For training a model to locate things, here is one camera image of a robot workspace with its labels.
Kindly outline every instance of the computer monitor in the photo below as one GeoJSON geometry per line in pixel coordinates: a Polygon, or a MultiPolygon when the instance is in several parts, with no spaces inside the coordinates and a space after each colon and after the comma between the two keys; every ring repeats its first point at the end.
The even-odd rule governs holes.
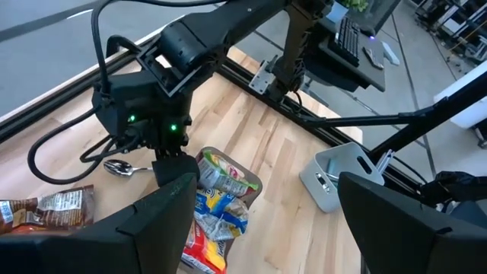
{"type": "Polygon", "coordinates": [[[364,11],[350,10],[348,16],[360,26],[371,27],[378,33],[400,2],[401,0],[368,0],[364,11]]]}

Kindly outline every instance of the colorful snack bag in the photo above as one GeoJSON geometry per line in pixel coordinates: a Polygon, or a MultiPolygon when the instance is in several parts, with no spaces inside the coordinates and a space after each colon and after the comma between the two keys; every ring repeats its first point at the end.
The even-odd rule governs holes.
{"type": "Polygon", "coordinates": [[[93,224],[94,188],[25,200],[0,200],[0,234],[69,231],[93,224]]]}
{"type": "Polygon", "coordinates": [[[224,254],[225,242],[210,241],[193,221],[181,257],[183,262],[206,274],[225,274],[227,264],[224,254]]]}
{"type": "Polygon", "coordinates": [[[234,239],[247,229],[249,214],[244,202],[220,190],[197,190],[194,217],[212,241],[234,239]]]}
{"type": "Polygon", "coordinates": [[[228,163],[222,155],[203,150],[197,156],[201,179],[199,183],[206,189],[217,189],[242,197],[259,189],[255,183],[245,179],[244,173],[228,163]]]}

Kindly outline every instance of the brown snack bag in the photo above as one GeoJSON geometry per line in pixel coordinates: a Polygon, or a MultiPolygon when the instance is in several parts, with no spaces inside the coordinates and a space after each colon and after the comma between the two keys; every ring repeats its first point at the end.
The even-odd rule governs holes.
{"type": "Polygon", "coordinates": [[[93,185],[39,198],[0,200],[0,235],[69,231],[93,224],[93,217],[93,185]]]}

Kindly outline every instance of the floor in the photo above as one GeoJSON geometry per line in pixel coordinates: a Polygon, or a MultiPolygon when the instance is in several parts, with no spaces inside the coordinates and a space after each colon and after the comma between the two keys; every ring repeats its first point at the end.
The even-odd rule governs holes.
{"type": "MultiPolygon", "coordinates": [[[[89,7],[91,2],[45,0],[42,4],[34,1],[32,5],[19,3],[4,0],[0,4],[0,94],[3,98],[8,96],[8,100],[0,100],[0,115],[95,63],[91,13],[69,19],[66,18],[73,14],[63,14],[75,7],[89,7]],[[30,24],[45,18],[50,19],[49,25],[40,29],[30,24]]],[[[161,8],[116,2],[103,10],[100,32],[102,40],[115,33],[137,40],[183,14],[214,8],[213,5],[161,8]]],[[[321,97],[341,116],[409,112],[431,105],[433,96],[462,74],[446,63],[447,53],[437,40],[416,25],[412,19],[413,12],[407,1],[399,4],[377,35],[390,45],[401,61],[400,66],[386,63],[386,92],[368,88],[349,93],[315,82],[311,84],[310,92],[321,97]]],[[[287,23],[286,13],[277,14],[237,46],[257,61],[270,59],[282,52],[287,23]]],[[[400,128],[362,127],[364,144],[373,148],[400,128]]],[[[441,170],[487,175],[485,168],[482,168],[487,151],[479,149],[476,143],[476,137],[471,132],[446,122],[397,152],[396,156],[415,168],[426,180],[431,180],[441,170]]],[[[393,164],[415,176],[401,164],[393,164]]]]}

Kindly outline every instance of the desk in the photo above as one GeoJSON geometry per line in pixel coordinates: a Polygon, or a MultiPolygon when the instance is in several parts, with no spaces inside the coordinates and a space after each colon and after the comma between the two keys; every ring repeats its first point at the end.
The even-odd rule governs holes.
{"type": "MultiPolygon", "coordinates": [[[[238,49],[233,48],[230,57],[252,72],[259,67],[238,49]]],[[[136,70],[139,66],[131,63],[117,73],[136,70]]],[[[92,92],[86,90],[0,144],[2,199],[25,199],[94,184],[96,221],[156,190],[151,173],[119,178],[98,167],[77,183],[55,186],[38,180],[29,171],[29,147],[48,131],[90,109],[92,92]]],[[[337,117],[306,94],[301,96],[304,105],[318,115],[337,117]]],[[[298,178],[298,172],[314,153],[327,149],[327,144],[220,75],[214,75],[195,91],[191,116],[193,125],[188,128],[190,142],[186,147],[189,154],[214,146],[257,174],[264,186],[250,208],[247,233],[236,239],[228,256],[228,273],[360,273],[360,252],[342,211],[322,213],[298,178]]],[[[342,131],[361,141],[360,129],[342,131]]],[[[79,162],[79,155],[105,134],[94,116],[88,118],[40,148],[39,168],[55,178],[81,173],[86,165],[79,162]]],[[[140,149],[115,158],[144,167],[154,160],[154,153],[140,149]]]]}
{"type": "Polygon", "coordinates": [[[357,88],[357,85],[367,88],[370,84],[376,87],[379,91],[385,91],[385,69],[380,70],[373,67],[365,53],[362,51],[362,47],[366,46],[367,48],[372,49],[376,56],[384,56],[382,42],[379,39],[371,40],[366,35],[359,33],[358,58],[360,61],[358,67],[354,67],[328,47],[329,40],[334,38],[334,35],[328,34],[335,33],[337,26],[326,18],[320,19],[320,25],[325,30],[325,38],[324,40],[321,40],[318,45],[320,51],[319,53],[316,53],[318,61],[316,61],[317,63],[314,63],[314,57],[305,60],[310,77],[315,81],[326,81],[338,88],[343,88],[349,91],[354,91],[357,88]]]}

